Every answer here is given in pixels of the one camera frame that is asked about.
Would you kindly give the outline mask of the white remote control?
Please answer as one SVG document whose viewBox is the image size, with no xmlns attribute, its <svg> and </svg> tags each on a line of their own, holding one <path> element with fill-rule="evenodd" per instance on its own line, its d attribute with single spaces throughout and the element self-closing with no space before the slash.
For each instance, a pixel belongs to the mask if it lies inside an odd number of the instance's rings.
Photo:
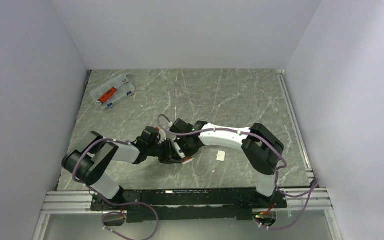
<svg viewBox="0 0 384 240">
<path fill-rule="evenodd" d="M 174 148 L 175 148 L 177 154 L 179 155 L 181 163 L 183 165 L 188 164 L 188 163 L 193 161 L 194 158 L 191 156 L 186 156 L 176 142 L 174 142 L 173 145 L 174 145 Z"/>
</svg>

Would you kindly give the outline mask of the white battery cover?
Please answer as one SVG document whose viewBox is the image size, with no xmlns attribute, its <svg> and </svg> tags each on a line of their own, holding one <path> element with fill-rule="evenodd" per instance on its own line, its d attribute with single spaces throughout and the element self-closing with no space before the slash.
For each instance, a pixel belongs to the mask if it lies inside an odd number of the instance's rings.
<svg viewBox="0 0 384 240">
<path fill-rule="evenodd" d="M 216 155 L 216 161 L 224 162 L 226 158 L 226 153 L 224 151 L 219 150 Z"/>
</svg>

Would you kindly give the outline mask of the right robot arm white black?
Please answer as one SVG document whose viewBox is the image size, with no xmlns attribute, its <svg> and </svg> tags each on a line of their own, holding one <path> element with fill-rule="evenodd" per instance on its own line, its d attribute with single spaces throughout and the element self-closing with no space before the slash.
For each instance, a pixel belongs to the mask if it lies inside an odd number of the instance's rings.
<svg viewBox="0 0 384 240">
<path fill-rule="evenodd" d="M 207 146 L 242 151 L 258 172 L 256 203 L 267 208 L 275 201 L 276 170 L 285 146 L 263 124 L 234 128 L 206 121 L 197 121 L 192 125 L 178 118 L 168 130 L 176 136 L 174 142 L 186 156 L 194 155 L 200 148 Z"/>
</svg>

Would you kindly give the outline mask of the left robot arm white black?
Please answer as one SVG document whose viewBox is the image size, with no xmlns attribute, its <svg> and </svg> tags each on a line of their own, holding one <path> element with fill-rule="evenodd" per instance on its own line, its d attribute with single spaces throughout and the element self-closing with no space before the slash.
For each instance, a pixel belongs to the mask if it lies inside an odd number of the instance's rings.
<svg viewBox="0 0 384 240">
<path fill-rule="evenodd" d="M 91 131 L 65 155 L 61 165 L 77 182 L 101 194 L 109 209 L 117 210 L 125 202 L 125 190 L 106 174 L 107 167 L 113 160 L 138 165 L 148 157 L 155 157 L 162 164 L 182 162 L 174 143 L 162 139 L 158 128 L 147 126 L 133 142 Z"/>
</svg>

